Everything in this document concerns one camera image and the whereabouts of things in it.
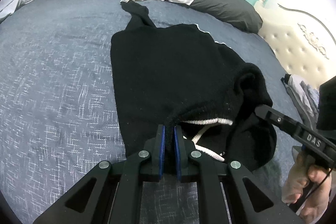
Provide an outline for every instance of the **gray blanket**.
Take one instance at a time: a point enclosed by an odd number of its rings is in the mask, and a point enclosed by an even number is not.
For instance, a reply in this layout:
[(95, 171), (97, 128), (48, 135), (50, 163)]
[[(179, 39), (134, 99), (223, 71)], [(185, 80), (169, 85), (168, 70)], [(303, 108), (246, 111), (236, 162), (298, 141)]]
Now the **gray blanket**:
[[(214, 17), (142, 2), (158, 27), (197, 23), (260, 67), (273, 107), (300, 121), (268, 44)], [(110, 39), (130, 14), (120, 0), (33, 0), (0, 24), (0, 191), (31, 224), (101, 160), (125, 159), (114, 101)], [(281, 196), (298, 145), (277, 129), (274, 158), (255, 175)], [(141, 223), (198, 223), (197, 188), (165, 176), (145, 183)]]

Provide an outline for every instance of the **black sweater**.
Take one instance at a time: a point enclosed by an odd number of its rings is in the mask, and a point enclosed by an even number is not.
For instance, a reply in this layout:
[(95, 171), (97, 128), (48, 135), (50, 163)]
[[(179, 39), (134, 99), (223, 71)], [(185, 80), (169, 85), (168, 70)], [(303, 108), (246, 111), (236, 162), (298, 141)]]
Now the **black sweater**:
[(267, 163), (274, 154), (274, 128), (253, 113), (272, 106), (259, 68), (244, 62), (224, 44), (215, 43), (196, 25), (156, 28), (148, 9), (122, 2), (132, 18), (112, 36), (111, 63), (118, 121), (126, 156), (167, 126), (165, 172), (173, 172), (172, 127), (181, 124), (191, 139), (202, 125), (185, 123), (227, 119), (232, 125), (209, 129), (197, 144), (248, 169)]

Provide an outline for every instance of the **blue blanket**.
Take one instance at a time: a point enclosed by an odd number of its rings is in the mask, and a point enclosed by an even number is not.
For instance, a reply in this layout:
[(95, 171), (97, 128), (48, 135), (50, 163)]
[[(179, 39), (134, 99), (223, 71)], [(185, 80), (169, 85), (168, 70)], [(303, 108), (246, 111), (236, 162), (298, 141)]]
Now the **blue blanket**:
[[(259, 66), (276, 110), (300, 121), (268, 44), (214, 17), (160, 0), (142, 2), (158, 27), (197, 23)], [(0, 191), (23, 224), (101, 160), (125, 159), (110, 39), (130, 14), (120, 0), (33, 0), (0, 24)], [(298, 145), (277, 129), (274, 158), (255, 175), (281, 196)], [(196, 185), (145, 183), (141, 223), (198, 223)]]

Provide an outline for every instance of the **clothing pile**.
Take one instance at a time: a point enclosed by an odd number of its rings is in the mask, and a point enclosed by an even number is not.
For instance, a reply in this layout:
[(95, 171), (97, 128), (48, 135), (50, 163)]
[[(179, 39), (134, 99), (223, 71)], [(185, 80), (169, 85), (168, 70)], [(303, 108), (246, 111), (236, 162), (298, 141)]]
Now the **clothing pile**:
[(157, 126), (166, 130), (165, 172), (175, 172), (173, 127), (218, 160), (238, 160), (255, 170), (273, 157), (276, 133), (254, 114), (272, 106), (257, 66), (197, 25), (157, 28), (148, 9), (121, 2), (132, 15), (112, 36), (113, 87), (126, 156), (143, 148)]
[(281, 79), (302, 122), (336, 143), (336, 76), (313, 89), (299, 75), (286, 74)]

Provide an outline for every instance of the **headboard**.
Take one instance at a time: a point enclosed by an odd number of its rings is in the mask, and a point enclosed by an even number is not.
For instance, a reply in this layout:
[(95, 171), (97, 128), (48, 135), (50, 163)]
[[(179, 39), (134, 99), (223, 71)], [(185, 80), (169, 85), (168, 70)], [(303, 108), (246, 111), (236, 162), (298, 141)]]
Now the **headboard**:
[(336, 75), (336, 39), (321, 20), (295, 7), (278, 4), (266, 9), (265, 0), (254, 8), (263, 19), (259, 35), (271, 46), (289, 74), (300, 75), (318, 88)]

